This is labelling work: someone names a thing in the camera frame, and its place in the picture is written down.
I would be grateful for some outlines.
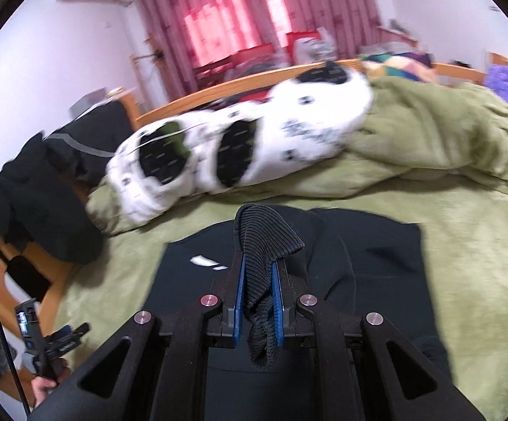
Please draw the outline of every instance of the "window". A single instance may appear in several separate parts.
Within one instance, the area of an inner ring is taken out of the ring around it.
[[[270,9],[270,16],[274,23],[275,31],[278,34],[281,47],[287,46],[286,33],[291,31],[291,22],[287,14],[286,4],[283,0],[266,0]]]
[[[291,23],[283,0],[266,0],[281,46]],[[243,0],[217,0],[184,18],[200,66],[256,46]]]

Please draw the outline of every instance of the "white logo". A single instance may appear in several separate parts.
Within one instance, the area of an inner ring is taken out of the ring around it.
[[[193,258],[190,258],[189,262],[192,264],[195,264],[196,266],[204,266],[204,267],[211,268],[213,270],[228,269],[227,266],[220,266],[219,265],[220,263],[218,263],[217,261],[213,261],[212,259],[208,259],[202,255],[197,255],[197,256],[194,256]]]

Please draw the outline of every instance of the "black metal arm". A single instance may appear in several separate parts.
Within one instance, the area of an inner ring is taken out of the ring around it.
[[[340,315],[276,265],[284,347],[312,349],[312,419],[481,421],[484,417],[387,319]],[[177,315],[138,312],[30,415],[31,421],[203,419],[210,347],[232,348],[242,254]]]

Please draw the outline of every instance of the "black jacket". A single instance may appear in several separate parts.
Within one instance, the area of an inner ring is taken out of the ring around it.
[[[0,172],[0,236],[19,250],[36,241],[54,258],[73,263],[89,263],[102,250],[102,234],[47,160],[41,133]]]
[[[76,180],[96,187],[106,175],[106,164],[132,133],[126,108],[112,101],[53,131],[44,143],[59,172],[69,171]]]
[[[418,225],[345,209],[309,211],[270,205],[305,248],[286,256],[289,273],[302,277],[311,292],[339,312],[380,312],[448,378],[449,360],[435,326],[424,272]],[[146,310],[176,313],[210,292],[214,277],[232,265],[232,221],[217,223],[169,243]],[[309,420],[309,355],[283,349],[269,369],[255,367],[243,323],[235,349],[211,348],[205,394],[205,420]]]

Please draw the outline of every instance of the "black clothing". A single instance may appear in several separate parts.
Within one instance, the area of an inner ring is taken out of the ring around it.
[[[339,312],[385,315],[450,378],[447,352],[435,327],[417,225],[343,209],[302,211],[270,205],[305,243],[286,256],[288,272],[303,277],[309,292]],[[209,293],[216,270],[230,267],[233,222],[217,223],[168,245],[144,308],[177,312]],[[198,266],[194,257],[212,260]],[[250,324],[243,322],[243,336]],[[259,369],[241,340],[234,350],[209,353],[206,421],[309,419],[307,350],[281,350],[275,364]]]
[[[53,131],[44,142],[59,172],[69,171],[76,180],[96,187],[116,149],[132,134],[126,108],[112,101]]]
[[[54,258],[73,263],[94,261],[102,250],[102,234],[48,162],[40,133],[0,172],[0,236],[19,250],[36,241]]]
[[[297,253],[305,244],[274,209],[242,206],[234,219],[234,246],[244,253],[244,315],[252,323],[248,335],[250,361],[270,368],[279,352],[275,334],[272,265]]]

